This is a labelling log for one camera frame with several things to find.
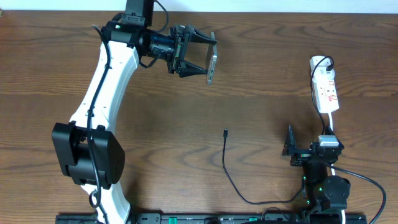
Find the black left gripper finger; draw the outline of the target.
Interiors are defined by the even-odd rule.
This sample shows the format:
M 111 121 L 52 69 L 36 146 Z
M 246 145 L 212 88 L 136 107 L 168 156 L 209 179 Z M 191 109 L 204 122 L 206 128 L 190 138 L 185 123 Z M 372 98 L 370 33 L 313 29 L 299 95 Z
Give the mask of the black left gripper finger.
M 177 73 L 180 78 L 185 78 L 193 75 L 204 75 L 207 74 L 207 71 L 191 62 L 183 61 L 180 62 L 180 65 L 177 68 Z
M 217 40 L 214 37 L 210 37 L 204 34 L 202 31 L 193 27 L 192 25 L 187 25 L 185 27 L 185 40 L 187 42 L 201 43 L 201 44 L 216 44 Z

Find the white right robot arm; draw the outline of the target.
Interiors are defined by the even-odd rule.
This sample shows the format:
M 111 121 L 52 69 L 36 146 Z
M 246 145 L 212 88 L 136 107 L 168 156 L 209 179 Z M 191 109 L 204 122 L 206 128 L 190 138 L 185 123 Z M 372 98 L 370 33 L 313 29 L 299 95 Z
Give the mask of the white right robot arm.
M 347 223 L 345 213 L 351 184 L 348 179 L 328 169 L 338 160 L 344 146 L 328 128 L 309 148 L 298 148 L 294 130 L 288 127 L 283 156 L 290 157 L 290 165 L 303 168 L 302 195 L 308 207 L 300 212 L 305 223 Z

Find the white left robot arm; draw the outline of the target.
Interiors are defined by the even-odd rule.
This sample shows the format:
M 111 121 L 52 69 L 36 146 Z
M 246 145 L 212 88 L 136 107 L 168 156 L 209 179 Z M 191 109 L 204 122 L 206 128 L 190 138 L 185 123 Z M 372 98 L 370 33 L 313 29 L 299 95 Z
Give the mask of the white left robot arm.
M 115 136 L 118 111 L 142 57 L 164 60 L 169 73 L 185 78 L 205 75 L 211 85 L 217 41 L 191 25 L 169 33 L 152 30 L 155 0 L 128 0 L 124 12 L 97 28 L 101 39 L 98 65 L 86 95 L 67 124 L 56 123 L 52 141 L 62 174 L 89 197 L 89 215 L 58 215 L 57 223 L 133 223 L 121 176 L 125 153 Z

